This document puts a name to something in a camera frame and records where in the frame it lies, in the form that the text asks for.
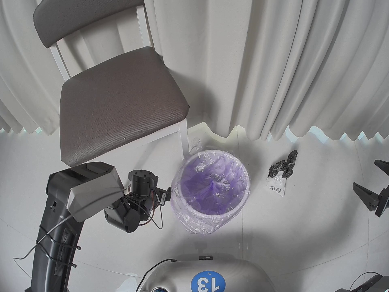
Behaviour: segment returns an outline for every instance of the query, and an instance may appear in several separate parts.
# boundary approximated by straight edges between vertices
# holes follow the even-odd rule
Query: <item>white floor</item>
[[[389,140],[379,136],[351,142],[312,133],[295,143],[285,135],[277,142],[250,142],[235,128],[227,139],[205,124],[189,130],[189,143],[222,148],[238,156],[250,172],[251,195],[243,211],[209,236],[187,233],[169,205],[164,227],[153,224],[126,234],[109,225],[103,212],[85,222],[71,272],[70,292],[134,291],[136,282],[156,262],[175,258],[244,258],[268,273],[279,292],[332,292],[348,289],[358,275],[377,271],[389,275],[389,211],[381,218],[369,212],[352,189],[357,182],[379,193],[389,177],[374,166],[389,161]],[[270,165],[297,149],[294,174],[284,197],[264,189]],[[147,169],[168,187],[180,164],[178,135],[104,161],[116,166],[126,183],[128,172]],[[65,169],[59,135],[0,132],[0,291],[23,291],[30,278],[14,264],[34,245],[46,202],[50,173]],[[33,255],[21,261],[31,274]],[[356,282],[361,284],[363,277]]]

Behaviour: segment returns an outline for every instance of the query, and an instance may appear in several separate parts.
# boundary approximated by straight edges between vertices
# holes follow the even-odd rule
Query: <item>chair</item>
[[[65,80],[60,101],[61,160],[69,166],[125,145],[178,132],[189,153],[188,103],[150,46],[143,0],[43,0],[34,25]],[[143,46],[70,77],[57,42],[100,19],[136,7]]]

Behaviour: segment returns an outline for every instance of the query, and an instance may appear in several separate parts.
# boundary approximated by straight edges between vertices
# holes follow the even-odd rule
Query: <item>trash can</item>
[[[172,182],[170,204],[188,231],[207,235],[235,217],[250,194],[243,163],[221,150],[185,159]]]

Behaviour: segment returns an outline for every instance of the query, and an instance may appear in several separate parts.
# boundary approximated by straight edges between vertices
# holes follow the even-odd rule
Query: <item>white number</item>
[[[207,278],[200,278],[199,280],[197,280],[197,285],[198,285],[198,292],[208,292],[208,289],[205,287],[205,284],[202,284],[201,282],[205,282],[205,283],[208,283],[208,279]]]
[[[215,278],[212,278],[212,292],[215,292],[216,290],[220,289],[220,286],[215,286]]]

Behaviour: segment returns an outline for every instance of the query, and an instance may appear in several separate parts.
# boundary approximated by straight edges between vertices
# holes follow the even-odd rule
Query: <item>white curtain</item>
[[[41,0],[2,0],[0,126],[58,126],[63,80],[40,43]],[[145,0],[156,51],[189,124],[279,139],[312,125],[331,139],[389,134],[389,0]],[[71,75],[141,46],[128,10],[59,42]]]

